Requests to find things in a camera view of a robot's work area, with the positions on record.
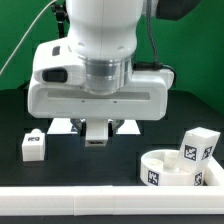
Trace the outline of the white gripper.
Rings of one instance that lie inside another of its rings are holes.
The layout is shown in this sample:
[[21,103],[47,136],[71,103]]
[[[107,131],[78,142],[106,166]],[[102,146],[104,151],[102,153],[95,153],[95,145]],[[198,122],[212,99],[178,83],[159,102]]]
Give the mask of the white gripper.
[[80,86],[44,84],[32,78],[28,112],[36,118],[72,118],[79,136],[86,134],[85,119],[109,119],[108,135],[113,136],[123,120],[160,120],[166,114],[173,81],[174,73],[168,69],[135,71],[116,93],[101,96]]

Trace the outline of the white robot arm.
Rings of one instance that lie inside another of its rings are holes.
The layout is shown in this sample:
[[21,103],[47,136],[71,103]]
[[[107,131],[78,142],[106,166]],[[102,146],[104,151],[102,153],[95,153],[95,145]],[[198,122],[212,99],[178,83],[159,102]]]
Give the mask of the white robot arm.
[[86,122],[88,137],[109,122],[159,120],[174,73],[133,62],[141,16],[180,20],[201,0],[66,0],[68,35],[38,46],[28,92],[37,118]]

